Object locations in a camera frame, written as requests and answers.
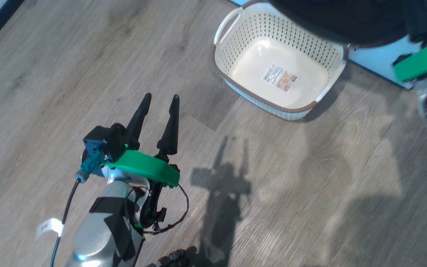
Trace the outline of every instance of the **wood grain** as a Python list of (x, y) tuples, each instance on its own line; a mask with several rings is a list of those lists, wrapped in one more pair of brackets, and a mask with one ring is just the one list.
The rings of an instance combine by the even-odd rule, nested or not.
[[(307, 117), (287, 122), (210, 68), (224, 0), (28, 0), (0, 32), (0, 266), (47, 266), (96, 125), (127, 123), (154, 154), (175, 93), (186, 220), (147, 237), (138, 266), (195, 246), (195, 266), (427, 266), (427, 133), (413, 92), (349, 64)], [(80, 186), (56, 266), (104, 179)], [(163, 191), (166, 221), (185, 202)]]

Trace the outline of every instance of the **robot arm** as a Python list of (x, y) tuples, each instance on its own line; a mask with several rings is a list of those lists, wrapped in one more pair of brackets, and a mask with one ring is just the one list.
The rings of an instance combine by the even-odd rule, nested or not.
[(187, 213), (177, 223), (159, 228), (166, 215), (165, 208), (158, 211), (161, 190), (178, 186), (180, 177), (177, 166), (168, 164), (168, 155), (176, 154), (178, 148), (179, 96), (173, 97), (171, 117), (154, 157), (138, 151), (150, 102), (148, 93), (126, 128), (119, 123), (110, 128), (97, 126), (83, 139), (85, 151), (77, 182), (84, 183), (95, 174), (106, 177), (108, 184), (75, 236), (67, 267), (132, 267), (144, 233), (169, 230)]

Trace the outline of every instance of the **product label sticker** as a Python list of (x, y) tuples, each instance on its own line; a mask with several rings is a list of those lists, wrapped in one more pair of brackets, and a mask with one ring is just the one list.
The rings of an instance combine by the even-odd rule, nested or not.
[(289, 91), (297, 79), (297, 76), (276, 64), (271, 64), (266, 73), (263, 75), (263, 81), (266, 81), (267, 83), (274, 85), (285, 92)]
[(36, 239), (39, 238), (43, 233), (47, 231), (54, 231), (59, 234), (59, 236), (62, 236), (62, 230), (64, 229), (64, 225), (61, 221), (57, 220), (56, 218), (50, 218), (49, 220), (46, 220), (45, 222), (39, 224), (39, 226), (36, 229)]

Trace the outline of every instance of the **cable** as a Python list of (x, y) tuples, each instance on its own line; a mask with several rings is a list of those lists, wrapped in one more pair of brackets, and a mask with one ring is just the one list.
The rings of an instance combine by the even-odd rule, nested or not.
[(133, 218), (131, 216), (129, 216), (128, 197), (133, 191), (135, 191), (136, 188), (144, 188), (147, 190), (147, 192), (144, 192), (145, 194), (146, 193), (151, 194), (151, 190), (149, 188), (147, 188), (146, 186), (132, 186), (131, 190), (125, 196), (124, 209), (125, 209), (125, 216), (128, 219), (128, 223), (129, 223), (129, 236), (131, 236), (131, 229), (132, 229), (132, 225), (134, 225), (134, 223), (133, 223)]
[[(77, 189), (78, 184), (80, 184), (80, 180), (77, 179), (75, 184), (73, 185), (72, 191), (67, 199), (66, 209), (64, 211), (64, 216), (62, 217), (62, 227), (65, 225), (65, 221), (67, 220), (68, 209), (70, 208), (70, 203), (72, 202), (73, 195), (75, 194), (75, 190)], [(54, 251), (52, 252), (52, 258), (50, 259), (50, 267), (54, 267), (54, 261), (56, 259), (57, 249), (59, 248), (60, 236), (57, 237), (56, 245), (54, 246)]]
[(164, 233), (164, 232), (166, 232), (168, 230), (171, 230), (172, 228), (174, 228), (176, 225), (178, 225), (179, 223), (181, 223), (181, 221), (183, 221), (185, 219), (185, 216), (187, 216), (187, 213), (189, 211), (189, 197), (187, 196), (187, 193), (185, 192), (185, 190), (182, 188), (181, 185), (179, 185), (179, 188), (183, 192), (183, 194), (185, 196), (185, 201), (187, 202), (187, 208), (185, 209), (185, 212), (182, 215), (182, 217), (177, 222), (175, 222), (173, 224), (169, 224), (168, 226), (166, 226), (163, 229), (160, 229), (160, 230), (157, 230), (157, 231), (144, 231), (145, 234), (157, 235), (157, 234), (160, 234), (160, 233)]

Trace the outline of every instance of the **green mount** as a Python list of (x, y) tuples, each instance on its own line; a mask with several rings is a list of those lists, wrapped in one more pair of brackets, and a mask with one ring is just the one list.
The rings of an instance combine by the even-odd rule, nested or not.
[(176, 187), (179, 185), (179, 171), (163, 160), (136, 150), (126, 150), (116, 162), (106, 163), (105, 165), (166, 184), (167, 186)]
[(396, 64), (394, 71), (396, 78), (401, 82), (412, 81), (427, 74), (427, 47)]

